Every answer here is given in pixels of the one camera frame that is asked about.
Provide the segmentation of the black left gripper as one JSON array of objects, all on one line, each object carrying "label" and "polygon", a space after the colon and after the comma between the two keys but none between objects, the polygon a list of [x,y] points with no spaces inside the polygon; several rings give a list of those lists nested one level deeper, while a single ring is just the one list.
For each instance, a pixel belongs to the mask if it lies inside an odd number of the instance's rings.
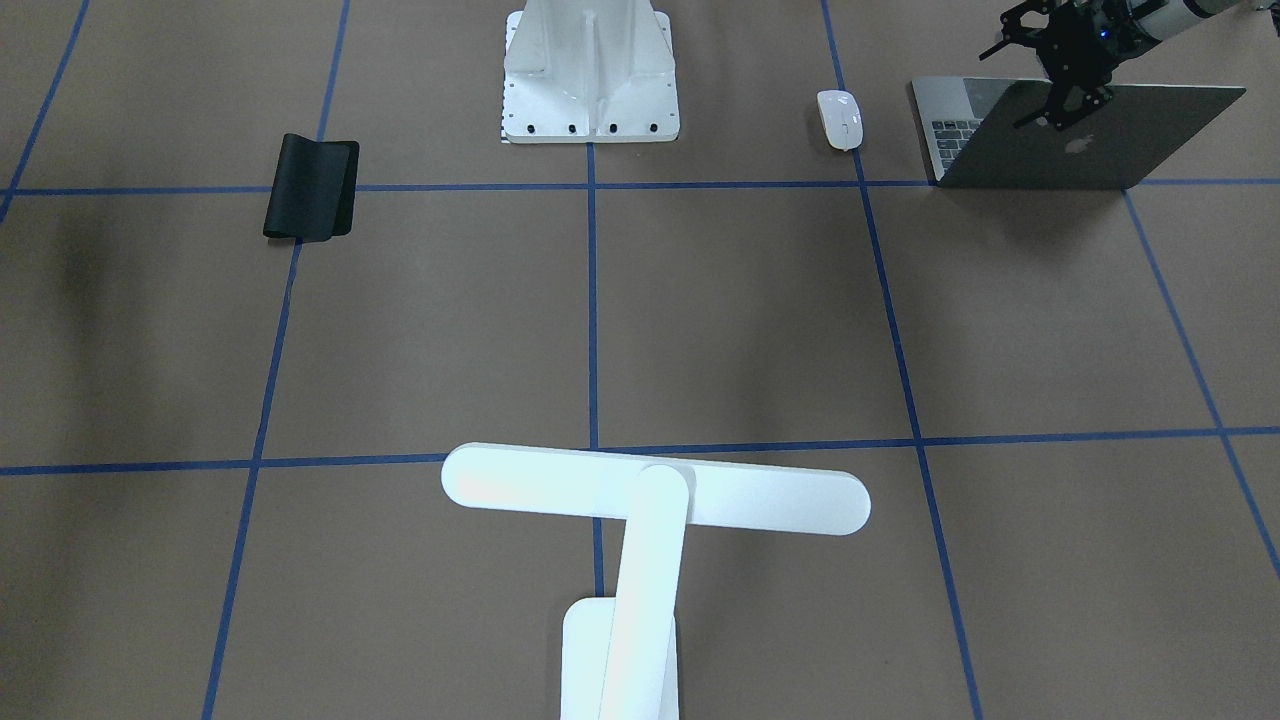
[{"label": "black left gripper", "polygon": [[1033,50],[1050,82],[1014,82],[1020,108],[1012,128],[1039,124],[1065,131],[1114,99],[1114,72],[1137,55],[1129,1],[1019,1],[998,17],[983,61],[1009,46]]}]

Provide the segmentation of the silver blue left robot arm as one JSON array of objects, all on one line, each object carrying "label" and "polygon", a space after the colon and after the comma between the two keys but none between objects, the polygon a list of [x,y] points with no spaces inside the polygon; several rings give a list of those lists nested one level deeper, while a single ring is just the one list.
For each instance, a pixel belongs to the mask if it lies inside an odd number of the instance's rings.
[{"label": "silver blue left robot arm", "polygon": [[1036,53],[1050,82],[1041,109],[1015,123],[1041,120],[1064,131],[1112,101],[1114,72],[1158,45],[1236,6],[1238,1],[1019,1],[998,17],[996,42]]}]

